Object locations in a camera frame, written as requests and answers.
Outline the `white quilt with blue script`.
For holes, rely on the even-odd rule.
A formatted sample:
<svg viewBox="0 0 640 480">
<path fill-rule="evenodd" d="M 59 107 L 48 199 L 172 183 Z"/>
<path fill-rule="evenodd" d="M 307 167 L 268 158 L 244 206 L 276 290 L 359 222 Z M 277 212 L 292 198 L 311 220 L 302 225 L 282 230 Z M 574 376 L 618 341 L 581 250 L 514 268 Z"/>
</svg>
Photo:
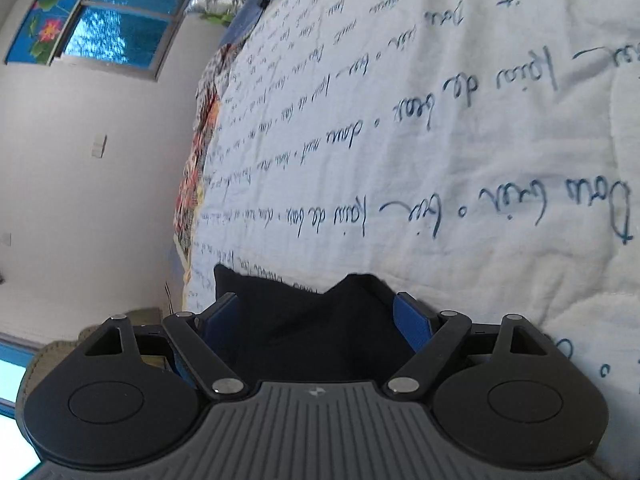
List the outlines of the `white quilt with blue script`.
<svg viewBox="0 0 640 480">
<path fill-rule="evenodd" d="M 518 312 L 600 388 L 639 474 L 639 0 L 274 0 L 206 152 L 184 304 L 218 263 L 371 273 Z"/>
</svg>

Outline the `white wall switch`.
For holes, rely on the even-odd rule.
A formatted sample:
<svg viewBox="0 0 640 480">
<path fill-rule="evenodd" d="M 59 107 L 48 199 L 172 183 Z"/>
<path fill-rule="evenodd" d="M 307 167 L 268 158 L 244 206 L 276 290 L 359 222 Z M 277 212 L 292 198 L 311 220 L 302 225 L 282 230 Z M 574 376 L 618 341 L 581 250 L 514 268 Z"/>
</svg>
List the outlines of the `white wall switch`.
<svg viewBox="0 0 640 480">
<path fill-rule="evenodd" d="M 101 159 L 104 155 L 106 148 L 107 135 L 106 134 L 97 134 L 93 139 L 91 156 L 94 158 Z"/>
</svg>

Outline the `window with blue glass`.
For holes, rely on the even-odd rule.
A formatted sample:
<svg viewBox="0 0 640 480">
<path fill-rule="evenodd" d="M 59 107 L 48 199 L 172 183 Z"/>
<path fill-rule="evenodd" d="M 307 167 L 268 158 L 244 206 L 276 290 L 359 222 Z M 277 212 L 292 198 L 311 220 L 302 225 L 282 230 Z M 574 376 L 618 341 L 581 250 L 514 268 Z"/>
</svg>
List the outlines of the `window with blue glass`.
<svg viewBox="0 0 640 480">
<path fill-rule="evenodd" d="M 155 80 L 188 0 L 79 0 L 54 57 Z"/>
</svg>

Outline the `black pants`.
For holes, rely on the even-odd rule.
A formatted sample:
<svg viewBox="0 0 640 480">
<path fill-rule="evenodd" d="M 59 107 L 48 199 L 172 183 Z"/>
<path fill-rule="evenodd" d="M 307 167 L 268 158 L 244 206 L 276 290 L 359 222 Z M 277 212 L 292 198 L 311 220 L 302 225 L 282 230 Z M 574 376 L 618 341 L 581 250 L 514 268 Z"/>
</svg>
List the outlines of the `black pants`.
<svg viewBox="0 0 640 480">
<path fill-rule="evenodd" d="M 371 274 L 349 274 L 322 294 L 214 267 L 216 297 L 239 300 L 207 342 L 247 385 L 376 382 L 414 356 L 393 317 L 395 294 Z"/>
</svg>

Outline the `lotus flower curtain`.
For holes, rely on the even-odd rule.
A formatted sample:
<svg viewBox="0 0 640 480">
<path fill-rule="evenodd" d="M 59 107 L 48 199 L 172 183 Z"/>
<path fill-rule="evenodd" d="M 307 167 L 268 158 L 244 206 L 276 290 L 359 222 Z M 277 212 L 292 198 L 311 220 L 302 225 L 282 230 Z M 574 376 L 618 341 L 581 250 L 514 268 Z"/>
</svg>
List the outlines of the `lotus flower curtain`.
<svg viewBox="0 0 640 480">
<path fill-rule="evenodd" d="M 79 0 L 35 0 L 4 62 L 48 65 Z"/>
</svg>

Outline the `patterned orange bedsheet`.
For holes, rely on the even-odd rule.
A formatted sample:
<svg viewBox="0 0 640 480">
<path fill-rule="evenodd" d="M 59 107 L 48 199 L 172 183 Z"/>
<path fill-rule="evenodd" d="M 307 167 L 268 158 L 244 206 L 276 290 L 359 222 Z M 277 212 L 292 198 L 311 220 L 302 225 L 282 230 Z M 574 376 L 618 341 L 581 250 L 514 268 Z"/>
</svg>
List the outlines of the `patterned orange bedsheet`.
<svg viewBox="0 0 640 480">
<path fill-rule="evenodd" d="M 212 140 L 221 108 L 221 98 L 229 85 L 231 65 L 244 42 L 223 44 L 207 63 L 195 91 L 195 117 L 189 156 L 183 166 L 182 178 L 174 210 L 174 244 L 183 270 L 190 266 L 192 226 L 200 200 L 206 153 Z"/>
</svg>

